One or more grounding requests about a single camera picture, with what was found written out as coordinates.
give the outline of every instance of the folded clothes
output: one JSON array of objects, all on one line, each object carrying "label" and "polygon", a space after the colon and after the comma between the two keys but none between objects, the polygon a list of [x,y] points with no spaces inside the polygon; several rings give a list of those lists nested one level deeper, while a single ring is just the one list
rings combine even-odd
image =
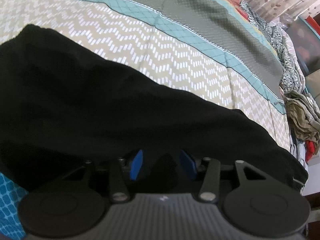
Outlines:
[{"label": "folded clothes", "polygon": [[314,100],[296,91],[290,91],[284,94],[284,102],[289,123],[296,137],[303,141],[313,141],[317,151],[320,140],[320,112]]},{"label": "folded clothes", "polygon": [[308,171],[305,142],[301,142],[299,140],[297,142],[297,160],[301,163],[304,169]]},{"label": "folded clothes", "polygon": [[305,87],[306,87],[306,79],[302,73],[302,70],[300,68],[300,65],[298,63],[298,58],[297,58],[297,55],[296,55],[296,51],[294,49],[294,46],[293,46],[293,43],[292,43],[292,40],[290,38],[290,36],[288,35],[288,33],[286,33],[284,30],[281,30],[282,32],[282,43],[285,45],[285,47],[287,48],[288,50],[288,53],[290,55],[290,57],[292,58],[292,61],[294,63],[294,67],[298,73],[298,77],[300,79],[300,87],[299,87],[299,93],[301,93]]}]

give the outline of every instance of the beige patterned bedsheet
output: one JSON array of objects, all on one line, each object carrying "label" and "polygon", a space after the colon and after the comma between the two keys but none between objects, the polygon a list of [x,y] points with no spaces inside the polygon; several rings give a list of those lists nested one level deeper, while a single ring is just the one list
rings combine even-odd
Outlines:
[{"label": "beige patterned bedsheet", "polygon": [[280,114],[231,68],[153,26],[106,4],[80,0],[0,0],[0,43],[32,23],[52,28],[101,57],[139,70],[155,82],[187,90],[227,108],[241,109],[289,150],[286,115]]}]

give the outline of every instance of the bed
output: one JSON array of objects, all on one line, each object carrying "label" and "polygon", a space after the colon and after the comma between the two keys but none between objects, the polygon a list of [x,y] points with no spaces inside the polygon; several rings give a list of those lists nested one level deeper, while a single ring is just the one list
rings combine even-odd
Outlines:
[{"label": "bed", "polygon": [[[279,90],[283,68],[277,52],[227,0],[0,3],[0,43],[30,23],[52,28],[105,59],[137,69],[154,82],[242,110],[279,146],[290,150]],[[4,177],[3,183],[9,182]],[[22,189],[14,185],[11,190]],[[12,201],[19,202],[24,194]],[[18,224],[8,231],[12,239],[23,235]]]}]

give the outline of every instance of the black cloth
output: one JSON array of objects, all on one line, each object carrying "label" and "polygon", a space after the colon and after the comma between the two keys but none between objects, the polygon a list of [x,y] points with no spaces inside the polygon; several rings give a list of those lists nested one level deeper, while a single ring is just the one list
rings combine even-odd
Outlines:
[{"label": "black cloth", "polygon": [[159,85],[54,30],[26,26],[0,46],[0,62],[0,171],[27,189],[82,158],[133,149],[241,159],[290,187],[292,178],[307,180],[301,164],[239,110]]}]

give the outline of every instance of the metal screw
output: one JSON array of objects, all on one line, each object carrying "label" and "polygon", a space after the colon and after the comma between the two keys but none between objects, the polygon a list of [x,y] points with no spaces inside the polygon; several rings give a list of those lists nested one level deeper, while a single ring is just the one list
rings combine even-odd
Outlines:
[{"label": "metal screw", "polygon": [[118,161],[119,161],[121,166],[125,166],[125,158],[120,157],[120,158],[118,158]]},{"label": "metal screw", "polygon": [[112,199],[117,202],[126,201],[128,196],[123,192],[117,192],[112,195]]},{"label": "metal screw", "polygon": [[169,197],[168,197],[168,196],[162,196],[162,197],[160,197],[159,199],[160,199],[161,201],[166,201],[166,200],[169,199]]},{"label": "metal screw", "polygon": [[200,194],[200,198],[204,201],[213,201],[217,196],[212,192],[203,192]]}]

